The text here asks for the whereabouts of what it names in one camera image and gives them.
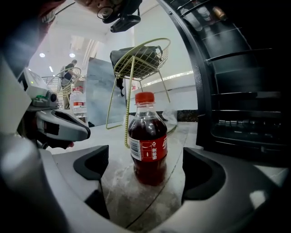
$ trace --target light strip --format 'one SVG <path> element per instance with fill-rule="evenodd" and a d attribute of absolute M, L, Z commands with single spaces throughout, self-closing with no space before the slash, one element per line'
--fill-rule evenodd
<path fill-rule="evenodd" d="M 165 80 L 168 80 L 168 79 L 177 78 L 177 77 L 190 75 L 190 74 L 193 74 L 193 71 L 188 71 L 188 72 L 184 72 L 184 73 L 180 73 L 180 74 L 176 74 L 176 75 L 171 75 L 171 76 L 163 78 L 163 80 L 165 81 Z M 157 82 L 162 82 L 162 80 L 161 79 L 157 79 L 157 80 L 154 80 L 153 82 L 148 82 L 148 83 L 142 85 L 142 87 L 149 86 L 149 85 L 155 84 Z"/>

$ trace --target red bottle cap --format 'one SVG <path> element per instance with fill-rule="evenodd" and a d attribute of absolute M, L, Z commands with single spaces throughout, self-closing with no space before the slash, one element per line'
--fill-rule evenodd
<path fill-rule="evenodd" d="M 155 102 L 155 96 L 153 92 L 145 91 L 135 95 L 135 104 L 141 103 L 153 103 Z"/>

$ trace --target black headset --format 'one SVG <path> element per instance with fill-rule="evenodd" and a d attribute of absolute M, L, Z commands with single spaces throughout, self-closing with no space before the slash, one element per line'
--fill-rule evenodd
<path fill-rule="evenodd" d="M 103 23 L 109 24 L 118 19 L 118 21 L 111 26 L 111 32 L 122 32 L 130 29 L 140 22 L 139 6 L 142 0 L 123 0 L 119 10 L 110 15 Z"/>

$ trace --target black cable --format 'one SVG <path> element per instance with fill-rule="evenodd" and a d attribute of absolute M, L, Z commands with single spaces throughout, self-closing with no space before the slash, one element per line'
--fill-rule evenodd
<path fill-rule="evenodd" d="M 55 15 L 61 13 L 63 10 L 67 9 L 69 6 L 72 6 L 73 4 L 75 4 L 75 2 L 73 2 L 73 3 L 69 4 L 69 5 L 67 5 L 66 7 L 64 7 L 63 9 L 61 9 L 60 11 L 56 12 Z"/>

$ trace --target wire chair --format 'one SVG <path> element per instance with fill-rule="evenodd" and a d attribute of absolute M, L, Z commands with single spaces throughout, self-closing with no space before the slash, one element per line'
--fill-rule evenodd
<path fill-rule="evenodd" d="M 156 53 L 154 50 L 145 47 L 150 43 L 157 42 L 158 44 L 165 44 L 164 48 L 161 49 L 160 53 Z M 113 97 L 114 88 L 116 86 L 116 82 L 118 78 L 129 79 L 128 85 L 128 95 L 127 95 L 127 103 L 126 103 L 126 115 L 125 115 L 125 146 L 130 148 L 127 143 L 127 129 L 128 129 L 128 115 L 129 115 L 129 107 L 130 107 L 130 94 L 131 94 L 131 83 L 132 80 L 138 81 L 141 86 L 141 90 L 143 91 L 141 81 L 146 78 L 159 73 L 161 81 L 163 83 L 168 101 L 170 102 L 170 97 L 168 91 L 166 89 L 164 80 L 160 73 L 160 68 L 165 64 L 168 60 L 169 54 L 169 46 L 171 41 L 167 38 L 158 38 L 154 40 L 147 41 L 139 46 L 134 47 L 130 51 L 128 51 L 125 55 L 123 55 L 119 61 L 114 66 L 114 74 L 115 74 L 115 82 L 113 85 L 111 99 L 109 103 L 107 119 L 106 119 L 106 129 L 116 128 L 122 125 L 117 125 L 113 127 L 108 127 L 108 119 L 110 113 L 110 107 Z"/>
<path fill-rule="evenodd" d="M 57 87 L 57 90 L 55 91 L 54 90 L 54 93 L 57 94 L 58 98 L 67 98 L 68 99 L 68 102 L 69 102 L 69 105 L 70 105 L 70 99 L 69 99 L 69 94 L 72 93 L 72 89 L 75 87 L 75 84 L 76 82 L 81 78 L 81 69 L 80 68 L 77 68 L 77 67 L 74 67 L 74 68 L 68 68 L 68 69 L 65 69 L 63 71 L 61 71 L 60 73 L 58 73 L 55 77 L 53 77 L 49 83 L 47 83 L 47 85 L 49 86 L 50 83 L 53 82 L 53 80 L 55 78 L 59 78 L 61 77 L 60 75 L 68 70 L 72 70 L 77 76 L 73 76 L 70 80 L 70 83 L 68 83 L 67 86 L 65 86 L 64 88 L 60 88 L 59 86 Z"/>

